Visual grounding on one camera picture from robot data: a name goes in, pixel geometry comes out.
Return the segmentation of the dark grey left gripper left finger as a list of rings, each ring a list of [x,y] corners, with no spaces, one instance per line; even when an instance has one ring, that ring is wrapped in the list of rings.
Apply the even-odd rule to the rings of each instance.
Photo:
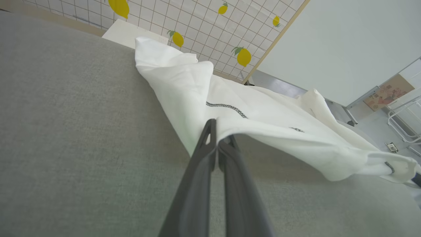
[[[211,173],[216,158],[216,120],[206,122],[159,237],[209,237]]]

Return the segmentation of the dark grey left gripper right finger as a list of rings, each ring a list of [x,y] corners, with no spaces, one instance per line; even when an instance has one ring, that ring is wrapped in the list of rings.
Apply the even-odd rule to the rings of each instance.
[[[226,237],[274,237],[265,206],[233,135],[218,143],[224,174]]]

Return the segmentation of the white t-shirt with logo patch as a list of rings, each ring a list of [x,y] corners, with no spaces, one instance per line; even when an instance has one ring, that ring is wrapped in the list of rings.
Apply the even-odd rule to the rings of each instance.
[[[210,61],[153,39],[138,37],[135,44],[136,68],[189,154],[206,122],[215,119],[217,141],[246,134],[304,161],[329,181],[365,174],[409,183],[421,174],[415,159],[380,151],[338,123],[317,90],[290,98],[216,76]]]

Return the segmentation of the white metal tube rack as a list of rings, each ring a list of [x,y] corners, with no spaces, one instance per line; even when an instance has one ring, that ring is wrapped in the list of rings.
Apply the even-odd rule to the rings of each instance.
[[[407,144],[407,148],[421,158],[421,95],[388,105],[387,124]]]

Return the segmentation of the printed cardboard box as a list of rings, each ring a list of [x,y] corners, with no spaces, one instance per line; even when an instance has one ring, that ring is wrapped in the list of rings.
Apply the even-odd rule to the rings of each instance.
[[[385,84],[380,86],[377,92],[364,99],[364,103],[373,111],[377,111],[394,102],[405,94],[415,90],[406,79],[397,74]]]

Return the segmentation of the lemon print partition screen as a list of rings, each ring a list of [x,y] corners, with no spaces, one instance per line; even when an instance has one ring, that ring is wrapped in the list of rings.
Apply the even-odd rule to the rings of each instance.
[[[131,23],[242,82],[310,0],[16,1],[103,30],[117,20]]]

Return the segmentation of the white rectangular box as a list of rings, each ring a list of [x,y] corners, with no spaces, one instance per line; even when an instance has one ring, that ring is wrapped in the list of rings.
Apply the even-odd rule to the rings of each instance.
[[[163,44],[167,44],[169,41],[169,39],[164,36],[120,19],[115,21],[102,36],[103,39],[108,39],[109,41],[116,42],[117,44],[124,45],[132,49],[136,48],[135,39],[138,37],[147,37]]]

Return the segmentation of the grey metal panel frame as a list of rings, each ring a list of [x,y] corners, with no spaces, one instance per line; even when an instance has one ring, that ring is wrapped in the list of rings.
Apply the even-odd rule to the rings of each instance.
[[[406,79],[415,88],[415,90],[412,90],[411,92],[405,94],[404,96],[400,97],[397,100],[399,101],[402,100],[402,102],[404,103],[415,98],[416,96],[421,95],[421,57],[415,60],[414,62],[412,62],[410,65],[406,66],[397,74],[400,74],[404,79]],[[364,99],[368,98],[370,95],[377,92],[377,90],[380,89],[380,86],[385,84],[385,82],[380,84],[379,86],[375,86],[374,88],[369,90],[367,93],[365,93],[363,96],[361,96],[360,98],[352,102],[349,106],[346,106],[343,108],[345,113],[349,117],[349,121],[347,122],[348,125],[354,127],[358,124],[358,120],[356,119],[354,114],[352,114],[351,109],[360,103],[364,103]]]

